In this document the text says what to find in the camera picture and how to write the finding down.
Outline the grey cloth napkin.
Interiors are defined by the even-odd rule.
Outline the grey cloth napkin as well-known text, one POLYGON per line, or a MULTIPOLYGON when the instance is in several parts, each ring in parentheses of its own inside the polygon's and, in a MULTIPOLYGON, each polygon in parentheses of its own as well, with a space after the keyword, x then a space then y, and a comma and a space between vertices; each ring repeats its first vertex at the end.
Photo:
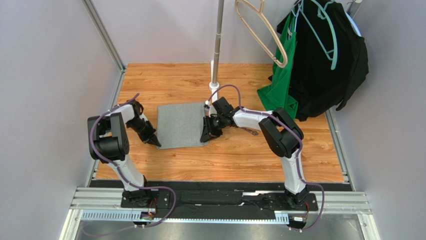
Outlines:
POLYGON ((167 104, 157 107, 158 150, 203 147, 201 142, 205 116, 203 102, 167 104))

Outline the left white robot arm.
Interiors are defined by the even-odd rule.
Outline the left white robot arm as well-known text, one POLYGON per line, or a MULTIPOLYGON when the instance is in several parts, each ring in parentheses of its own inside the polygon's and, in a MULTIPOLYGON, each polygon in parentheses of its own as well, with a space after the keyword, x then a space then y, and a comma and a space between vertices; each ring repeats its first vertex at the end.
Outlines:
POLYGON ((126 129, 131 129, 144 144, 161 147, 156 129, 144 115, 137 100, 129 100, 111 111, 87 119, 89 153, 94 160, 108 165, 123 183, 123 198, 146 206, 153 200, 145 176, 130 158, 130 142, 126 129))

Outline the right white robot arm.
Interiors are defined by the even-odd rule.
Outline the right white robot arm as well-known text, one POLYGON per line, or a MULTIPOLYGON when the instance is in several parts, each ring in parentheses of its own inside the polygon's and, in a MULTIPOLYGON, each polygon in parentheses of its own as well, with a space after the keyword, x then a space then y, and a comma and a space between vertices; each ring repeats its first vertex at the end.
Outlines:
POLYGON ((227 127, 261 131, 270 150, 280 159, 286 203, 293 209, 301 206, 309 193, 301 163, 304 134, 292 117, 283 108, 257 111, 233 107, 224 97, 212 104, 206 102, 204 108, 200 142, 219 138, 227 127))

